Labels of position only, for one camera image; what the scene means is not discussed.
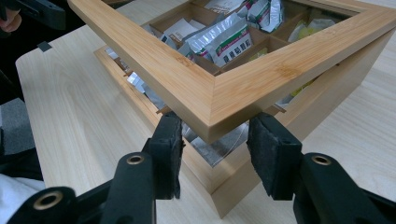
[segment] table surface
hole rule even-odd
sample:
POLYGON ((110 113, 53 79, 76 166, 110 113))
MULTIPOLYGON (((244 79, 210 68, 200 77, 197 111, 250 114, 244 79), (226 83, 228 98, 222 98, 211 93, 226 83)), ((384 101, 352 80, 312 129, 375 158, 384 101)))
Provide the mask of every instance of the table surface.
MULTIPOLYGON (((182 2, 136 0, 119 12, 144 24, 182 2)), ((392 0, 365 2, 396 8, 392 0)), ((46 186, 68 186, 79 195, 111 179, 119 158, 140 151, 153 127, 93 55, 105 43, 88 26, 50 45, 21 56, 17 67, 46 186)), ((395 59, 396 35, 361 85, 303 141, 304 153, 334 157, 361 188, 393 201, 395 59)), ((157 202, 158 223, 295 223, 292 202, 272 201, 261 184, 219 219, 184 169, 181 199, 157 202)))

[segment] tea packet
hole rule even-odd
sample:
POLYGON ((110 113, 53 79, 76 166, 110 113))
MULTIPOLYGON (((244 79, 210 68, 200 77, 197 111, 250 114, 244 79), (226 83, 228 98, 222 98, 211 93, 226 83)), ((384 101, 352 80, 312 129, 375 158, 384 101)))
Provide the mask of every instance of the tea packet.
POLYGON ((168 29, 166 29, 163 33, 165 35, 168 35, 169 37, 171 37, 174 41, 181 42, 185 36, 195 32, 197 30, 198 29, 196 27, 189 24, 183 18, 183 19, 180 19, 179 21, 177 21, 172 26, 170 26, 168 29))
POLYGON ((258 0, 247 12, 247 20, 255 22, 260 27, 270 24, 270 3, 268 0, 258 0))
POLYGON ((211 0, 205 5, 205 8, 219 14, 229 14, 238 9, 243 2, 244 0, 211 0))
POLYGON ((241 19, 219 34, 206 48, 218 67, 222 67, 252 45, 247 22, 241 19))
POLYGON ((239 21, 243 19, 239 18, 236 13, 232 13, 230 16, 224 20, 207 27, 201 32, 190 36, 185 41, 190 44, 191 50, 198 56, 204 57, 209 61, 212 61, 210 54, 208 53, 206 46, 211 43, 218 35, 226 31, 228 28, 232 27, 239 21))
POLYGON ((271 0, 269 19, 269 24, 262 26, 262 30, 267 33, 272 33, 284 20, 284 8, 281 0, 271 0))

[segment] green packet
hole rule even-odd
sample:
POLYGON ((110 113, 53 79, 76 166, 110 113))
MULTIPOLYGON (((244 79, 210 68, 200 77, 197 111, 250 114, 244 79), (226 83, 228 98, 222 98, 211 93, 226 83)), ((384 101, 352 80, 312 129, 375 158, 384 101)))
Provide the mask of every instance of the green packet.
POLYGON ((222 67, 252 45, 247 22, 241 20, 218 35, 206 46, 213 63, 222 67))

